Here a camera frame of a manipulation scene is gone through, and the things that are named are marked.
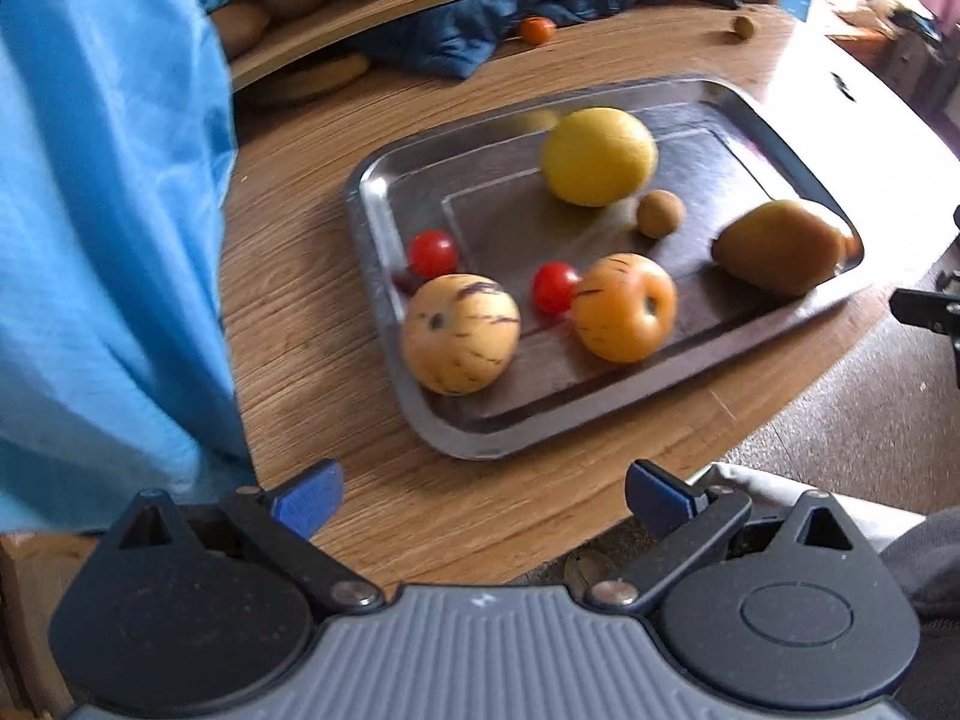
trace gray floor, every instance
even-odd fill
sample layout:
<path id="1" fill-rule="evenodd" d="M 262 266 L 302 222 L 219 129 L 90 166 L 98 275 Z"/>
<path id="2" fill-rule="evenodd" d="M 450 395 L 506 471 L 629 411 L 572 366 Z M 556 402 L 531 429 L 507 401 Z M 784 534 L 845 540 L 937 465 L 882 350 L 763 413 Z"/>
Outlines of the gray floor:
<path id="1" fill-rule="evenodd" d="M 955 244 L 920 282 L 960 269 Z M 948 338 L 888 317 L 773 420 L 719 460 L 834 493 L 936 511 L 960 505 L 960 389 Z M 628 520 L 586 546 L 618 565 L 653 540 Z M 563 581 L 565 556 L 517 581 Z"/>

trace small orange fruit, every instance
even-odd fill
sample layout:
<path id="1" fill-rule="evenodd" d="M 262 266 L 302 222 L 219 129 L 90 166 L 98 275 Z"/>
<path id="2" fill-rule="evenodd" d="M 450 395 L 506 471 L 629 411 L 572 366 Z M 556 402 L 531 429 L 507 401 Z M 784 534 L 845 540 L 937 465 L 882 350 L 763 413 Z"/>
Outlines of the small orange fruit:
<path id="1" fill-rule="evenodd" d="M 517 34 L 531 46 L 542 46 L 553 40 L 557 25 L 546 16 L 528 16 L 517 27 Z"/>

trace triangular hole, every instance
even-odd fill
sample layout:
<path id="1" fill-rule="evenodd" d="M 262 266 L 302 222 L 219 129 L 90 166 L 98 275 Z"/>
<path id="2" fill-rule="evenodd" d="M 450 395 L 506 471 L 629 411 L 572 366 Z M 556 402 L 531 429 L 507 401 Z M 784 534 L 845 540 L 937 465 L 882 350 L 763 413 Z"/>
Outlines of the triangular hole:
<path id="1" fill-rule="evenodd" d="M 813 509 L 806 521 L 806 527 L 800 533 L 800 543 L 808 547 L 827 547 L 827 549 L 853 549 L 853 545 L 843 532 L 830 509 Z"/>
<path id="2" fill-rule="evenodd" d="M 172 544 L 170 531 L 163 524 L 163 517 L 155 507 L 147 507 L 137 515 L 133 525 L 124 533 L 120 549 L 142 549 Z"/>

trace tray rim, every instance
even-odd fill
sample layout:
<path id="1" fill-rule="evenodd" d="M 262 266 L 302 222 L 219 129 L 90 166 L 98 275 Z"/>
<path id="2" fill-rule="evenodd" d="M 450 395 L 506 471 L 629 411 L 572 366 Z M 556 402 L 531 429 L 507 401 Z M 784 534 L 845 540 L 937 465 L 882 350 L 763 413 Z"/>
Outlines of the tray rim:
<path id="1" fill-rule="evenodd" d="M 775 124 L 776 117 L 770 117 L 757 100 L 736 86 L 736 84 L 726 79 L 720 79 L 718 76 L 706 76 L 705 74 L 696 73 L 671 74 L 670 76 L 652 76 L 646 79 L 617 81 L 615 83 L 584 87 L 568 92 L 543 95 L 539 98 L 525 100 L 523 103 L 505 105 L 494 108 L 486 113 L 456 119 L 456 121 L 448 122 L 447 124 L 439 124 L 436 127 L 430 127 L 429 129 L 421 130 L 421 132 L 416 132 L 412 135 L 407 135 L 390 143 L 386 143 L 385 146 L 381 146 L 381 148 L 373 151 L 368 157 L 362 160 L 357 167 L 354 167 L 349 177 L 347 177 L 347 182 L 344 185 L 347 217 L 349 218 L 354 247 L 357 249 L 360 271 L 363 275 L 368 301 L 373 311 L 373 320 L 374 324 L 376 324 L 377 336 L 383 350 L 387 371 L 390 375 L 391 386 L 394 389 L 397 402 L 400 404 L 400 410 L 407 422 L 416 432 L 416 435 L 435 450 L 461 460 L 491 461 L 510 457 L 521 450 L 563 435 L 604 415 L 615 413 L 618 412 L 618 410 L 623 410 L 631 405 L 635 405 L 641 400 L 658 392 L 666 391 L 666 389 L 669 389 L 671 386 L 680 384 L 686 379 L 692 378 L 705 370 L 717 367 L 717 365 L 723 365 L 724 362 L 729 362 L 733 360 L 733 358 L 760 346 L 762 343 L 771 341 L 772 338 L 776 338 L 800 326 L 800 324 L 808 322 L 818 314 L 826 312 L 860 290 L 870 286 L 869 269 L 866 268 L 870 250 L 861 237 L 863 257 L 853 268 L 824 282 L 824 284 L 819 285 L 803 298 L 788 303 L 779 309 L 775 309 L 769 314 L 762 314 L 761 317 L 739 325 L 730 332 L 724 333 L 717 338 L 712 338 L 705 343 L 693 346 L 683 352 L 682 355 L 664 360 L 654 365 L 654 367 L 642 371 L 642 374 L 615 382 L 598 391 L 591 392 L 578 399 L 560 404 L 553 409 L 525 418 L 506 428 L 489 433 L 474 433 L 463 430 L 438 418 L 429 407 L 426 397 L 424 396 L 424 390 L 413 375 L 411 375 L 410 371 L 407 370 L 402 360 L 402 355 L 400 354 L 400 324 L 395 318 L 397 311 L 395 310 L 396 307 L 394 304 L 394 301 L 397 299 L 397 291 L 392 285 L 390 274 L 380 258 L 376 240 L 374 240 L 373 233 L 371 232 L 370 218 L 365 212 L 364 200 L 360 191 L 365 176 L 382 157 L 416 141 L 449 134 L 459 129 L 472 127 L 479 122 L 488 122 L 491 119 L 512 116 L 530 109 L 542 108 L 544 105 L 549 105 L 550 103 L 559 103 L 560 101 L 569 103 L 571 100 L 586 97 L 587 95 L 596 95 L 625 88 L 653 86 L 673 81 L 708 82 L 722 87 L 740 98 L 742 103 L 747 105 L 747 108 L 750 108 L 767 127 L 770 127 L 776 133 L 781 143 L 789 149 L 789 151 L 792 151 L 800 162 L 803 162 L 803 165 L 809 170 L 810 175 L 813 175 L 824 189 L 827 190 L 829 195 L 836 201 L 837 206 L 848 216 L 848 209 L 844 208 L 840 205 L 840 202 L 836 200 L 836 194 L 829 189 L 829 185 L 824 183 L 822 177 L 817 175 L 808 163 L 800 157 L 795 141 L 785 136 L 784 131 Z M 385 293 L 387 300 L 381 300 L 379 298 L 381 293 Z M 616 401 L 616 403 L 604 408 L 598 401 L 605 400 L 613 400 Z M 560 430 L 552 429 L 549 423 L 554 420 L 560 421 L 565 426 Z"/>

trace metal tray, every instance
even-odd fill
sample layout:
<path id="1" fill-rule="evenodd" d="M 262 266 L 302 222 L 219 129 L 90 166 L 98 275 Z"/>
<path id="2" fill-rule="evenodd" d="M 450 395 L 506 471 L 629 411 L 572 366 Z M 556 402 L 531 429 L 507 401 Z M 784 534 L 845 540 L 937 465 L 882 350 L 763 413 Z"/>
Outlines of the metal tray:
<path id="1" fill-rule="evenodd" d="M 669 189 L 685 201 L 688 215 L 673 235 L 654 242 L 632 230 L 630 199 L 587 209 L 549 193 L 538 168 L 544 123 L 592 106 L 630 111 L 654 134 L 659 167 L 644 190 Z M 710 242 L 726 224 L 769 199 L 797 196 L 826 205 L 856 232 L 756 103 L 724 81 L 690 76 L 594 87 L 421 132 L 373 153 L 347 183 L 353 237 L 400 407 L 426 442 L 476 460 L 510 455 L 666 389 L 865 286 L 862 255 L 791 303 L 710 264 Z M 453 235 L 463 271 L 498 281 L 520 306 L 517 355 L 474 395 L 421 389 L 400 356 L 411 289 L 405 247 L 431 228 Z M 585 271 L 618 251 L 656 260 L 679 294 L 670 341 L 625 367 L 594 357 L 570 322 L 538 316 L 530 299 L 544 262 Z"/>

